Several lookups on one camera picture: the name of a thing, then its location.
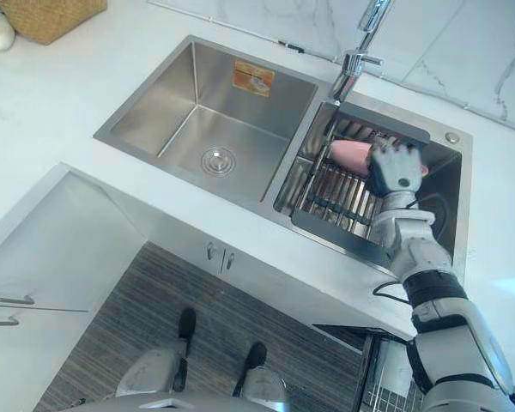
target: orange label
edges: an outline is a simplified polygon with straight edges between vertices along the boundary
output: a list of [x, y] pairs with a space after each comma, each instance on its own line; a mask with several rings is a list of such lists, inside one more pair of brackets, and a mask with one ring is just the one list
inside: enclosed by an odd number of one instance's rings
[[233, 86], [236, 88], [269, 97], [274, 80], [275, 72], [273, 70], [267, 70], [242, 60], [234, 61]]

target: faucet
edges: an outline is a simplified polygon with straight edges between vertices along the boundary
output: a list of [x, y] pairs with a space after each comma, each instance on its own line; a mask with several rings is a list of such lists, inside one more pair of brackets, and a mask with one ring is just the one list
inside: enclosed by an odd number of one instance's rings
[[345, 101], [348, 93], [353, 90], [359, 80], [364, 63], [383, 64], [380, 58], [368, 56], [368, 47], [378, 32], [379, 25], [385, 17], [391, 0], [371, 0], [359, 22], [359, 29], [365, 34], [359, 46], [353, 50], [347, 50], [343, 59], [342, 72], [332, 85], [329, 96], [340, 105]]

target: drain strainer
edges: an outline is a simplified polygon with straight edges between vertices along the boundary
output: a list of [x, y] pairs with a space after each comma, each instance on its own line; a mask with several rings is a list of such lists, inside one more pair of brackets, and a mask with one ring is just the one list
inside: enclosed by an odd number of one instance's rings
[[235, 165], [234, 155], [226, 148], [211, 148], [203, 154], [203, 169], [212, 176], [224, 178], [234, 170]]

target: gray floor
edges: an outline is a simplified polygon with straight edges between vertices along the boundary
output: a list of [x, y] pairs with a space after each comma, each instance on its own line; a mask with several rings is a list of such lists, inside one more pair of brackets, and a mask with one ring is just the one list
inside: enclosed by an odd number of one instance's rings
[[77, 343], [35, 411], [103, 399], [148, 348], [171, 342], [183, 308], [197, 311], [187, 391], [228, 396], [248, 349], [267, 345], [267, 366], [288, 386], [292, 411], [349, 411], [361, 357], [292, 318], [146, 244]]

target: cabinet handle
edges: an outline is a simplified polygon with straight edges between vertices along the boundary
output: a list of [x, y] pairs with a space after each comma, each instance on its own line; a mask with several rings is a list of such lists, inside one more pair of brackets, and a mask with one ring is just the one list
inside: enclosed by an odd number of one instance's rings
[[217, 252], [217, 248], [214, 246], [212, 242], [208, 243], [208, 247], [206, 248], [206, 255], [208, 256], [208, 260], [212, 260]]
[[231, 253], [229, 255], [229, 259], [227, 260], [227, 270], [231, 269], [231, 266], [233, 266], [234, 261], [234, 253]]
[[13, 316], [10, 316], [8, 320], [0, 320], [0, 326], [17, 326], [18, 324], [19, 321]]
[[10, 299], [0, 297], [0, 303], [12, 303], [15, 305], [34, 305], [34, 300], [29, 296], [25, 296], [23, 299]]

